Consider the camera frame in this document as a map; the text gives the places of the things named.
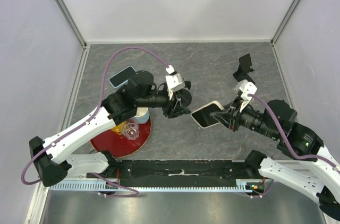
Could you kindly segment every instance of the red circular platform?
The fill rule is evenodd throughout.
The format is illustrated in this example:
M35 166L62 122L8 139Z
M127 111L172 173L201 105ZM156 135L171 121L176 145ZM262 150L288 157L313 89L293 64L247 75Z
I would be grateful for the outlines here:
M108 150L115 158L125 157L136 152L147 141L151 131L151 119L145 124L138 124L139 137L129 140L124 135L118 135L112 130L107 130L91 140L92 146L97 151Z

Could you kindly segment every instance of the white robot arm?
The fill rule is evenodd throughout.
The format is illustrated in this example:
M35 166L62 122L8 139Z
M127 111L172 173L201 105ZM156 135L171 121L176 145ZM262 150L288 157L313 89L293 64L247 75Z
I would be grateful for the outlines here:
M247 81L239 83L236 99L225 109L210 112L209 116L233 132L243 126L274 141L279 140L277 149L306 166L314 177L284 167L258 151L248 155L246 171L250 176L270 178L301 192L318 203L324 213L340 220L340 164L313 130L295 121L297 112L284 100L265 103L254 95L256 87L250 84ZM265 106L263 113L248 105L251 98Z
M167 118L189 114L187 106L191 95L185 88L190 88L190 81L183 80L172 66L167 72L166 83L158 90L151 73L138 71L129 78L127 85L104 99L100 108L69 128L44 140L37 136L31 139L32 160L44 186L55 185L67 175L109 171L113 158L108 152L72 153L96 135L135 116L138 107L160 107Z

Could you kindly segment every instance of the plastic cup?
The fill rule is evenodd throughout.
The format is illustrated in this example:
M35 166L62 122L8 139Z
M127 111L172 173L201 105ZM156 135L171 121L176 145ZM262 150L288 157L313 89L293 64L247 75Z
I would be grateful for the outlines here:
M139 137L138 122L133 118L127 119L121 127L121 133L129 140L136 140Z

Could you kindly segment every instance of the white connector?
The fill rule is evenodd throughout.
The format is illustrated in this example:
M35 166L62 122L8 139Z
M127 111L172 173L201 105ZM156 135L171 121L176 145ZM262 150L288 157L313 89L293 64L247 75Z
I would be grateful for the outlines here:
M165 76L166 84L168 86L169 90L172 91L177 91L184 89L185 83L180 74L175 74L175 75L167 75Z
M252 97L249 97L248 94L255 94L257 91L257 87L252 82L248 82L247 80L243 80L239 82L235 88L236 90L240 90L243 93L241 94L241 98L243 102L241 104L240 112L249 104Z
M167 71L168 74L172 74L175 72L175 69L172 65L169 65L169 67L166 67L165 70Z

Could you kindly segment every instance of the gray floor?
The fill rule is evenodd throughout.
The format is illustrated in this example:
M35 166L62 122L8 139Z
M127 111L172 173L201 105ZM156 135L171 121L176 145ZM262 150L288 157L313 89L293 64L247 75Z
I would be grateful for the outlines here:
M78 121L91 112L99 98L104 67L115 51L126 45L92 45L75 104L72 121ZM257 94L269 101L286 99L283 83L273 51L268 42L208 43L208 44L141 44L167 59L186 80L192 81L191 110L212 100L227 104L234 100L233 88L237 81L232 77L239 65L238 58L250 53ZM139 50L122 53L113 61L108 77L132 65L136 70L147 70L160 84L165 81L165 69L151 55ZM106 83L106 95L114 92ZM254 102L253 106L263 110ZM151 109L152 131L147 143L129 159L233 159L244 160L251 150L261 151L274 159L287 159L278 150L276 142L244 128L236 133L222 125L202 130L190 115L167 119L161 109ZM76 153L88 153L87 143Z
M325 224L316 204L276 183L253 200L235 193L150 192L105 199L96 193L51 191L47 201L41 224Z
M94 45L82 78L73 122L92 111L98 102L101 74L110 56L125 45ZM167 59L185 79L192 81L194 110L212 100L226 104L235 98L232 73L238 58L250 53L258 95L265 100L286 99L283 84L269 43L149 44L142 45ZM141 51L124 53L115 60L109 75L132 65L154 74L162 83L164 67ZM106 84L106 95L114 92ZM256 102L255 108L263 108ZM222 125L199 129L189 115L166 119L160 109L150 110L151 136L129 159L234 159L244 160L251 150L275 159L286 159L276 142L246 129L232 133ZM90 144L77 153L92 151ZM148 193L138 198L104 199L95 193L53 192L48 194L41 224L53 223L325 223L307 197L281 184L263 199L231 193Z

